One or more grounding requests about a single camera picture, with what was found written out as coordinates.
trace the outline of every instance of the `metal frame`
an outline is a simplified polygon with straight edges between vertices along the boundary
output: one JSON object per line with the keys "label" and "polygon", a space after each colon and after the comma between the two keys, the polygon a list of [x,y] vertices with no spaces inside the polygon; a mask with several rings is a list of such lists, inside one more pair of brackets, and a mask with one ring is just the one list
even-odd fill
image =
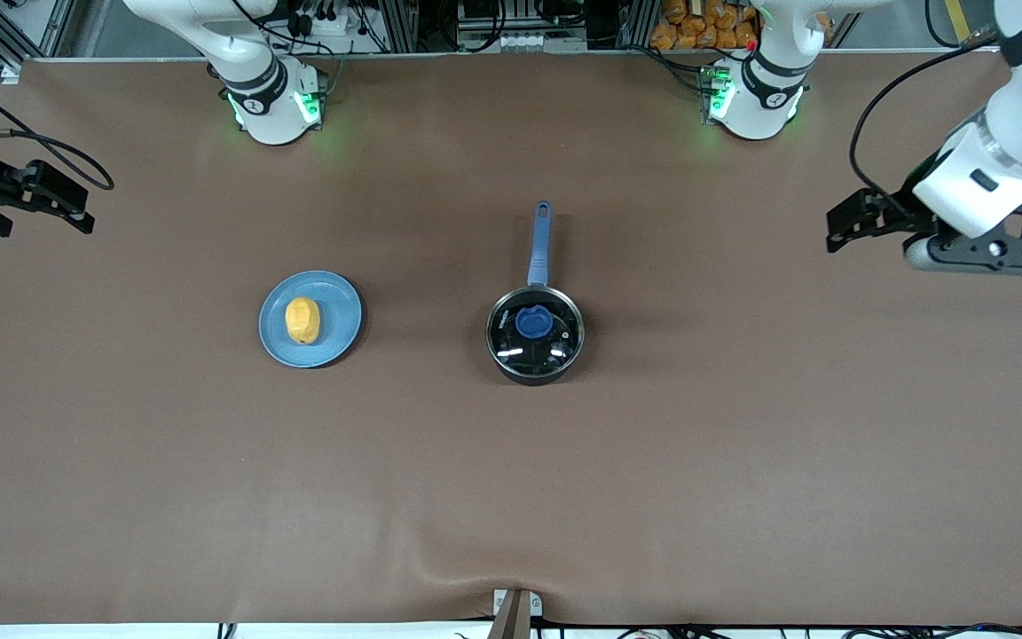
{"label": "metal frame", "polygon": [[417,9],[408,0],[380,0],[380,14],[393,53],[417,52]]}
{"label": "metal frame", "polygon": [[622,16],[621,28],[617,30],[617,47],[649,44],[658,19],[661,19],[661,0],[634,0],[629,6],[629,15]]}
{"label": "metal frame", "polygon": [[843,19],[838,20],[835,25],[835,34],[831,38],[830,44],[827,45],[829,49],[838,49],[846,41],[849,34],[854,31],[854,26],[858,24],[858,20],[863,17],[863,13],[846,13]]}
{"label": "metal frame", "polygon": [[56,0],[40,44],[34,44],[10,16],[0,10],[0,70],[4,78],[16,78],[25,60],[52,56],[57,52],[67,32],[65,20],[73,11],[74,3],[75,0]]}

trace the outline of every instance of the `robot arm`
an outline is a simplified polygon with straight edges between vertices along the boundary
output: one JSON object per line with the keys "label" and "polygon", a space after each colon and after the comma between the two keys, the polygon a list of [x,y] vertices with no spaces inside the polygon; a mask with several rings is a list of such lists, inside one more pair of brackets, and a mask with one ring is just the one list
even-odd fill
{"label": "robot arm", "polygon": [[239,126],[264,144],[285,144],[321,125],[325,90],[312,65],[276,56],[243,12],[264,16],[278,0],[125,0],[138,16],[182,37],[207,57]]}
{"label": "robot arm", "polygon": [[763,17],[759,44],[748,57],[716,62],[728,80],[709,97],[709,117],[747,140],[771,138],[795,117],[803,79],[823,51],[818,13],[861,11],[891,0],[754,0]]}
{"label": "robot arm", "polygon": [[904,181],[892,200],[870,189],[827,214],[827,250],[852,239],[896,231],[910,266],[924,271],[1022,275],[1022,0],[994,4],[998,47],[1012,67],[1009,84],[969,117]]}

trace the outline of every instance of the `blue handle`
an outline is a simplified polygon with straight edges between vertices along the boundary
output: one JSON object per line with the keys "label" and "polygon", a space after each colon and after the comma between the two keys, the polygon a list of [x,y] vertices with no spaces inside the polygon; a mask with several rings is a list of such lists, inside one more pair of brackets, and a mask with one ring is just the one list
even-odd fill
{"label": "blue handle", "polygon": [[530,241],[527,286],[546,286],[551,280],[551,202],[535,208],[535,238]]}

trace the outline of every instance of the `wire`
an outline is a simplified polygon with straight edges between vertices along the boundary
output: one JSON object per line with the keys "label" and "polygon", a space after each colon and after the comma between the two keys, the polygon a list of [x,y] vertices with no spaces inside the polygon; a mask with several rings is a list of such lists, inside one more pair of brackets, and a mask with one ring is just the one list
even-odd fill
{"label": "wire", "polygon": [[682,78],[677,74],[678,71],[695,74],[701,72],[701,67],[693,67],[693,65],[688,65],[682,62],[675,62],[665,57],[664,54],[662,54],[660,51],[650,49],[649,47],[642,47],[640,44],[625,44],[624,47],[621,47],[621,50],[633,50],[645,53],[646,56],[652,57],[652,59],[656,61],[658,64],[663,65],[663,67],[666,71],[668,71],[669,75],[672,76],[673,80],[676,80],[677,83],[680,84],[681,86],[684,86],[685,89],[689,89],[690,91],[695,91],[701,94],[709,93],[709,91],[702,88],[701,85],[692,84],[692,82],[685,80],[685,78]]}
{"label": "wire", "polygon": [[41,145],[45,146],[46,149],[49,149],[50,146],[56,146],[56,148],[65,150],[65,152],[73,154],[73,156],[82,158],[83,161],[85,161],[86,164],[93,167],[93,171],[97,171],[97,173],[101,175],[101,178],[104,179],[105,184],[108,185],[108,189],[105,189],[104,185],[99,185],[97,182],[92,182],[92,178],[86,177],[84,173],[80,172],[78,173],[80,173],[83,178],[88,178],[94,186],[98,187],[98,189],[105,189],[106,191],[112,189],[112,177],[111,175],[109,175],[109,172],[106,171],[104,167],[101,166],[101,163],[98,163],[95,158],[91,157],[89,153],[86,153],[85,151],[78,149],[77,146],[65,144],[65,142],[62,142],[61,140],[54,140],[54,138],[49,138],[46,137],[46,135],[34,133],[32,131],[17,131],[15,129],[11,129],[10,136],[12,138],[26,138],[26,140],[33,140],[39,142]]}
{"label": "wire", "polygon": [[925,0],[925,28],[929,30],[929,37],[932,37],[933,41],[940,44],[941,47],[947,47],[949,49],[958,49],[961,47],[961,44],[957,44],[957,42],[949,42],[948,40],[944,40],[940,36],[937,36],[937,30],[933,28],[932,0]]}
{"label": "wire", "polygon": [[503,30],[507,28],[508,24],[508,11],[507,5],[504,4],[504,0],[491,0],[492,5],[492,33],[487,36],[487,40],[480,44],[479,47],[474,49],[468,49],[467,47],[461,47],[459,42],[451,36],[448,32],[448,24],[452,20],[450,0],[440,0],[439,4],[439,29],[440,35],[444,37],[444,41],[449,44],[449,47],[454,51],[465,52],[465,53],[479,53],[480,51],[486,51],[492,45],[500,41],[500,37],[503,36]]}
{"label": "wire", "polygon": [[373,40],[373,44],[377,45],[381,53],[388,53],[389,49],[385,46],[385,42],[377,36],[377,30],[373,28],[372,21],[369,21],[369,12],[366,11],[365,4],[362,4],[359,0],[350,1],[350,7],[353,8],[353,13],[361,20],[361,26],[364,26],[366,32],[369,33],[369,39]]}
{"label": "wire", "polygon": [[[887,84],[884,89],[879,91],[878,94],[875,97],[873,97],[873,100],[870,100],[870,103],[867,104],[867,108],[865,108],[863,115],[858,117],[858,121],[854,125],[854,134],[852,134],[850,137],[850,150],[849,150],[850,169],[854,171],[854,175],[857,175],[857,178],[861,179],[861,181],[863,181],[865,185],[869,186],[870,189],[873,190],[873,192],[881,195],[881,197],[887,198],[888,201],[891,202],[891,206],[897,208],[897,210],[900,211],[901,213],[904,213],[904,210],[903,208],[901,208],[899,203],[897,203],[897,200],[891,197],[889,193],[885,192],[885,189],[883,189],[883,187],[878,185],[877,182],[873,181],[873,179],[871,179],[869,175],[865,174],[865,171],[863,171],[863,169],[861,169],[861,167],[858,166],[858,161],[857,161],[858,138],[863,137],[863,129],[865,127],[865,122],[867,122],[868,118],[870,117],[870,113],[872,113],[873,109],[875,109],[875,106],[878,105],[878,102],[883,100],[885,96],[888,96],[889,92],[891,92],[893,89],[896,89],[898,85],[902,84],[905,80],[909,80],[909,78],[913,78],[914,76],[917,76],[917,74],[924,72],[925,70],[934,67],[934,65],[941,64],[941,62],[953,60],[954,57],[961,57],[965,53],[976,51],[976,49],[980,49],[981,47],[988,47],[989,44],[995,44],[995,43],[996,43],[996,38],[989,37],[989,39],[982,40],[977,44],[970,45],[970,47],[957,49],[957,51],[949,51],[948,53],[941,54],[941,56],[934,57],[932,60],[925,60],[921,62],[921,64],[918,64],[916,65],[916,67],[913,67],[908,72],[901,74],[901,76],[893,78],[893,81],[890,84]],[[844,639],[852,639],[852,636],[844,636]],[[893,638],[892,636],[880,636],[879,639],[893,639]]]}
{"label": "wire", "polygon": [[1006,632],[1009,635],[1022,635],[1022,628],[1005,626],[1002,623],[978,623],[977,626],[970,626],[960,630],[950,630],[941,635],[931,635],[932,639],[948,639],[949,636],[957,636],[963,632]]}
{"label": "wire", "polygon": [[551,15],[551,13],[543,12],[543,0],[535,0],[535,14],[537,16],[543,17],[549,24],[554,26],[576,26],[584,24],[586,21],[586,4],[580,4],[578,10],[578,15],[567,17],[567,16],[556,16]]}
{"label": "wire", "polygon": [[[94,185],[98,189],[101,189],[102,191],[112,190],[114,183],[112,181],[111,175],[109,175],[109,172],[103,169],[103,167],[97,161],[94,161],[94,158],[89,157],[88,154],[82,152],[81,150],[75,149],[73,148],[73,146],[65,144],[65,142],[60,142],[54,140],[54,138],[47,138],[45,135],[37,134],[36,131],[34,131],[33,129],[31,129],[31,127],[26,125],[24,121],[17,120],[17,118],[15,118],[15,115],[8,111],[7,109],[4,109],[4,107],[1,105],[0,105],[0,113],[3,115],[4,118],[7,118],[7,120],[12,122],[13,125],[17,127],[17,129],[21,130],[21,131],[11,131],[10,134],[13,135],[13,137],[32,138],[32,140],[36,140],[41,145],[45,146],[45,150],[50,151],[50,154],[52,154],[53,157],[59,158],[59,161],[61,161],[62,164],[69,167],[71,171],[74,171],[74,173],[76,173],[81,179],[84,179],[84,181],[89,182],[90,185]],[[84,158],[86,163],[89,163],[89,166],[92,166],[93,169],[97,169],[97,173],[101,174],[101,179],[104,179],[104,182],[98,182],[97,179],[92,177],[92,175],[89,175],[88,173],[85,173],[85,171],[82,171],[81,167],[78,167],[77,164],[74,164],[73,162],[69,161],[69,158],[61,154],[61,151],[58,150],[59,148],[65,149],[69,151],[69,153],[77,154],[78,157]]]}
{"label": "wire", "polygon": [[333,94],[333,91],[337,90],[337,81],[341,79],[341,70],[345,69],[345,57],[353,53],[353,40],[350,40],[350,50],[345,53],[341,53],[341,59],[337,61],[337,70],[333,73],[333,81],[326,86],[326,97]]}
{"label": "wire", "polygon": [[333,49],[326,47],[321,42],[310,42],[309,40],[298,40],[296,37],[283,36],[283,34],[278,33],[277,31],[269,28],[269,26],[262,24],[259,19],[257,19],[256,16],[252,16],[251,13],[246,12],[246,9],[243,8],[243,5],[239,4],[239,0],[231,0],[231,1],[232,4],[235,4],[235,8],[239,9],[239,12],[243,13],[243,16],[246,17],[246,19],[250,21],[250,24],[259,28],[259,31],[264,33],[269,33],[271,34],[271,36],[274,37],[279,37],[279,39],[285,42],[289,42],[289,44],[305,44],[307,45],[307,47],[317,47],[318,49],[325,49],[326,53],[328,53],[330,57],[335,56],[335,53],[333,53]]}
{"label": "wire", "polygon": [[729,60],[736,60],[738,62],[746,62],[751,57],[750,54],[747,57],[736,57],[736,56],[733,56],[733,54],[729,53],[728,51],[725,51],[724,49],[717,49],[715,47],[697,47],[697,49],[705,49],[705,50],[709,50],[709,51],[714,51],[716,53],[721,53],[722,56],[727,57]]}

